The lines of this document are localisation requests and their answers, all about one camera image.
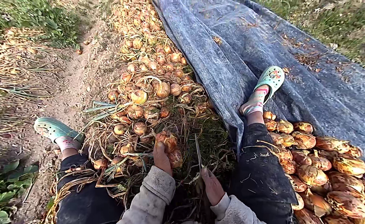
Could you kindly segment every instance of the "peeled onion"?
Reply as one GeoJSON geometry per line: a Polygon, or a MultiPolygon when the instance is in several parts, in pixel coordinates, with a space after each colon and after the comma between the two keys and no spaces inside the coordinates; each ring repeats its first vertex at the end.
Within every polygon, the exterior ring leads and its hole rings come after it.
{"type": "Polygon", "coordinates": [[[125,126],[122,124],[118,124],[115,126],[113,131],[115,132],[116,135],[122,135],[125,132],[125,126]]]}
{"type": "Polygon", "coordinates": [[[136,89],[130,94],[130,98],[136,104],[144,104],[148,99],[148,94],[145,91],[136,89]]]}

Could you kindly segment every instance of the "onion skin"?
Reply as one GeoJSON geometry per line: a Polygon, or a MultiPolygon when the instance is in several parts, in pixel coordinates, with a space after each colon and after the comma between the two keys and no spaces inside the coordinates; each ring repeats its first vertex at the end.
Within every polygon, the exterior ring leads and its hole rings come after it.
{"type": "Polygon", "coordinates": [[[347,192],[332,191],[326,196],[333,209],[350,218],[364,218],[365,205],[347,192]]]}
{"type": "Polygon", "coordinates": [[[365,162],[349,155],[339,155],[333,159],[333,167],[347,175],[361,175],[365,173],[365,162]]]}
{"type": "Polygon", "coordinates": [[[265,127],[268,131],[274,131],[276,129],[276,121],[271,119],[264,119],[265,127]]]}
{"type": "Polygon", "coordinates": [[[264,111],[262,114],[262,117],[264,119],[271,119],[271,120],[275,120],[276,119],[276,115],[273,114],[271,111],[264,111]]]}
{"type": "Polygon", "coordinates": [[[309,165],[298,167],[297,175],[309,186],[321,186],[329,180],[322,170],[309,165]]]}
{"type": "Polygon", "coordinates": [[[295,131],[291,134],[297,143],[296,148],[300,150],[308,150],[315,146],[315,137],[310,133],[303,131],[295,131]]]}
{"type": "Polygon", "coordinates": [[[313,126],[308,122],[297,122],[293,124],[293,129],[295,131],[304,131],[307,133],[312,133],[314,131],[313,126]]]}

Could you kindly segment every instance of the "green leaf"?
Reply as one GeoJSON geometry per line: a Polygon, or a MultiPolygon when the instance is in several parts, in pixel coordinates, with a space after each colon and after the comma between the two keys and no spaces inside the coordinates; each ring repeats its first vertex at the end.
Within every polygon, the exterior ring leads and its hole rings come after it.
{"type": "Polygon", "coordinates": [[[11,170],[15,170],[19,166],[19,159],[15,160],[14,162],[11,162],[8,165],[4,166],[3,173],[8,173],[11,170]]]}

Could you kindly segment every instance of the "soil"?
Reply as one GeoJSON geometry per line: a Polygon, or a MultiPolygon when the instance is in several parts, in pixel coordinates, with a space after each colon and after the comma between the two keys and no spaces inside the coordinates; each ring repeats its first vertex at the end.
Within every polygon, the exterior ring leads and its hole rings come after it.
{"type": "MultiPolygon", "coordinates": [[[[65,68],[59,75],[59,83],[49,83],[54,98],[41,104],[40,113],[31,119],[31,123],[41,116],[56,118],[71,128],[80,131],[89,121],[83,110],[92,105],[93,100],[101,101],[106,96],[106,84],[120,75],[120,63],[117,61],[118,38],[108,30],[105,22],[98,20],[93,28],[83,33],[81,43],[83,53],[76,54],[72,49],[63,51],[65,68]]],[[[17,136],[20,157],[26,158],[26,164],[39,165],[39,173],[30,192],[19,199],[18,211],[13,223],[38,223],[48,210],[52,196],[51,187],[55,184],[55,174],[61,162],[57,145],[37,135],[30,125],[17,136]]]]}

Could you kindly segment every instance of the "grass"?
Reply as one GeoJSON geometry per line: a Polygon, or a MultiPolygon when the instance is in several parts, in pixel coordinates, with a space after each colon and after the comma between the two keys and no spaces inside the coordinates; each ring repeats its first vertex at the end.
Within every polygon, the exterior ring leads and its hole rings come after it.
{"type": "Polygon", "coordinates": [[[365,2],[256,0],[365,67],[365,2]]]}
{"type": "Polygon", "coordinates": [[[10,27],[34,28],[44,31],[39,38],[55,47],[77,47],[78,16],[47,0],[0,0],[0,40],[10,27]]]}

